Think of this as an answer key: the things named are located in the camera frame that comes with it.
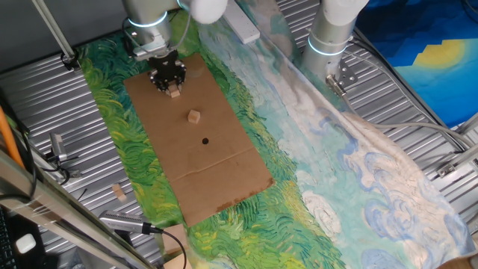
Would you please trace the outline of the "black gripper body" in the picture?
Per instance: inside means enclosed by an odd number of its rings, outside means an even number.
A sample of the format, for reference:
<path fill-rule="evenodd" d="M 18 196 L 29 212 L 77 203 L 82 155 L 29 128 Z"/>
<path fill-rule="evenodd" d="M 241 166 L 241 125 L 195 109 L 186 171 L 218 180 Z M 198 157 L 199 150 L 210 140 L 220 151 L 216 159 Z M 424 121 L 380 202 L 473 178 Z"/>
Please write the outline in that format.
<path fill-rule="evenodd" d="M 185 80 L 186 66 L 179 60 L 179 53 L 173 50 L 167 56 L 162 58 L 153 57 L 148 59 L 148 64 L 152 68 L 149 74 L 150 81 L 156 84 L 176 85 L 177 78 Z"/>

